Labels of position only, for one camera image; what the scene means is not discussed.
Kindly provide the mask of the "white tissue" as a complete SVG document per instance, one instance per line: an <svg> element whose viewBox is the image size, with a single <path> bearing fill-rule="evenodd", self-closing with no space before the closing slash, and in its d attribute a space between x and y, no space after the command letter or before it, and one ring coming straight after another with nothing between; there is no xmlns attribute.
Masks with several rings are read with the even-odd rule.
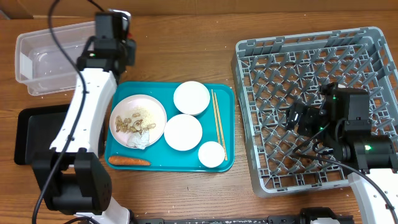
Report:
<svg viewBox="0 0 398 224"><path fill-rule="evenodd" d="M132 133L126 144L130 148L145 149L149 145L149 130Z"/></svg>

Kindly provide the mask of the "small white cup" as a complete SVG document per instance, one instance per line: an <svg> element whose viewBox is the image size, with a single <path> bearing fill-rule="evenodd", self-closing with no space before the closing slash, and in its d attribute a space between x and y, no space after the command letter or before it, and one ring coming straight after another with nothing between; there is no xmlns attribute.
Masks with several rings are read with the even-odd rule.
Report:
<svg viewBox="0 0 398 224"><path fill-rule="evenodd" d="M221 144L208 141L202 144L198 150L199 161L207 168L215 168L225 160L225 151Z"/></svg>

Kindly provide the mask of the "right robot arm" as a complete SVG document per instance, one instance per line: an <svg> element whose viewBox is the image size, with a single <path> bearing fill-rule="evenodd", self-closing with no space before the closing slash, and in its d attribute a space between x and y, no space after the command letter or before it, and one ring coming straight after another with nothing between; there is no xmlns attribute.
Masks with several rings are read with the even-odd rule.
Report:
<svg viewBox="0 0 398 224"><path fill-rule="evenodd" d="M292 156L348 171L364 223L397 223L397 153L389 136L372 134L369 93L336 82L319 91L321 106L296 101L286 111L286 128L307 137Z"/></svg>

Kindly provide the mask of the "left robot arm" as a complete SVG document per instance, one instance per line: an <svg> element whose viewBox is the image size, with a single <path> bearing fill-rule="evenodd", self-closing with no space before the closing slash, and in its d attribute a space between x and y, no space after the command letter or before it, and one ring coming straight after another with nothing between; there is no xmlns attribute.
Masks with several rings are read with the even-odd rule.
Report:
<svg viewBox="0 0 398 224"><path fill-rule="evenodd" d="M40 188L32 223L42 202L49 210L88 223L134 223L133 213L112 196L110 175L100 162L106 111L126 67L134 65L131 14L110 9L95 15L95 34L71 65L76 87L65 120L50 148L37 152L32 170Z"/></svg>

